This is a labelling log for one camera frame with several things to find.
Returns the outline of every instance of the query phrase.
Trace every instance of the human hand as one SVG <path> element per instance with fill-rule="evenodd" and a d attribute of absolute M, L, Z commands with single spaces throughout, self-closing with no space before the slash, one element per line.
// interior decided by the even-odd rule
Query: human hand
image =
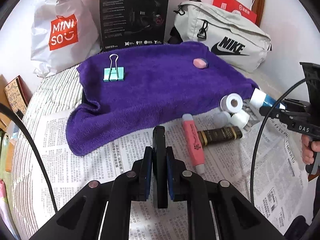
<path fill-rule="evenodd" d="M 312 150 L 309 147 L 310 138 L 307 135 L 302 134 L 301 141 L 302 141 L 302 160 L 307 165 L 312 164 L 314 162 L 312 150 L 314 152 L 320 152 L 320 141 L 312 142 L 311 144 Z"/>

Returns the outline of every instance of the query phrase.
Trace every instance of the binder clip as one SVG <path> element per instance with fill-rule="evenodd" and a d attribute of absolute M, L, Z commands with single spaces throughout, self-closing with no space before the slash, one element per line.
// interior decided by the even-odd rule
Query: binder clip
<path fill-rule="evenodd" d="M 112 56 L 117 56 L 116 57 L 116 67 L 112 67 Z M 117 54 L 111 54 L 110 55 L 110 60 L 111 64 L 109 68 L 104 69 L 104 82 L 109 82 L 109 81 L 123 81 L 124 79 L 124 67 L 118 67 L 117 66 L 117 60 L 118 60 L 118 55 Z"/>

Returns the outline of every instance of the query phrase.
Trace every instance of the red paper label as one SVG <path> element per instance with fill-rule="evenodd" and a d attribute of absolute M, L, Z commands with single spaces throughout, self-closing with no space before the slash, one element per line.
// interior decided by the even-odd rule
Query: red paper label
<path fill-rule="evenodd" d="M 74 14 L 51 21 L 49 40 L 50 50 L 60 49 L 64 46 L 78 42 L 77 19 Z"/>
<path fill-rule="evenodd" d="M 256 23 L 257 15 L 243 4 L 239 3 L 237 0 L 213 0 L 212 5 L 228 12 L 241 14 L 243 17 L 249 19 L 253 23 Z"/>

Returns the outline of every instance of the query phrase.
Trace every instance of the nike bag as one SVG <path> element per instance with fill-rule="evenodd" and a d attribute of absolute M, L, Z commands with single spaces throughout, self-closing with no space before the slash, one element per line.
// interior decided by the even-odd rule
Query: nike bag
<path fill-rule="evenodd" d="M 35 74 L 55 75 L 100 51 L 97 27 L 82 0 L 38 0 L 31 28 Z"/>
<path fill-rule="evenodd" d="M 229 64 L 254 71 L 271 50 L 270 36 L 245 17 L 190 0 L 179 5 L 169 43 L 199 41 Z"/>

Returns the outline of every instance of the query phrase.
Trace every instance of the brown chocolate wrapper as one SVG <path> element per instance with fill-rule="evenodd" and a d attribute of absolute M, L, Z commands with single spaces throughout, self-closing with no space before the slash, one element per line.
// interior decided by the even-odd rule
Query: brown chocolate wrapper
<path fill-rule="evenodd" d="M 237 126 L 222 127 L 219 129 L 198 131 L 202 146 L 242 138 L 242 132 Z"/>

